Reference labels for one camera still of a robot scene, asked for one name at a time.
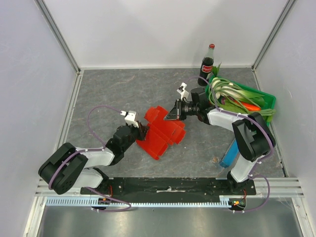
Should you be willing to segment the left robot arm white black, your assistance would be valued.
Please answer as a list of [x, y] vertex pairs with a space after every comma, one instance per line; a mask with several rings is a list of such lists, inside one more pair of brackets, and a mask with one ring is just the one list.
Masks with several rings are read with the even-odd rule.
[[69, 142], [64, 143], [41, 165], [38, 175], [58, 195], [72, 187], [84, 186], [104, 194], [108, 190], [107, 176], [98, 166], [116, 165], [135, 141], [145, 140], [149, 127], [139, 121], [137, 125], [119, 126], [105, 147], [76, 148]]

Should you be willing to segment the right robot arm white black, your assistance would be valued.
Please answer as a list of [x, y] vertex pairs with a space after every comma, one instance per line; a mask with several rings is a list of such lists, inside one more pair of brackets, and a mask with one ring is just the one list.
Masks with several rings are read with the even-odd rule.
[[[189, 93], [181, 86], [177, 91], [181, 98], [175, 101], [164, 120], [185, 120], [188, 116], [197, 116], [199, 121], [207, 125], [219, 126], [234, 133], [240, 156], [227, 175], [226, 188], [229, 193], [238, 194], [248, 182], [255, 164], [276, 145], [265, 120], [258, 112], [233, 115], [229, 111], [216, 109], [201, 87]], [[188, 94], [191, 95], [191, 101], [187, 100]]]

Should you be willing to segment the red paper box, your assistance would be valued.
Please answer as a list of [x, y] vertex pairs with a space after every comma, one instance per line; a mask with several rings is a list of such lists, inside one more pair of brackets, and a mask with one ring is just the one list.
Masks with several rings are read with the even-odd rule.
[[179, 120], [164, 120], [168, 111], [161, 107], [150, 107], [144, 119], [149, 130], [144, 141], [137, 140], [137, 145], [153, 159], [159, 160], [169, 146], [179, 144], [185, 137], [185, 124]]

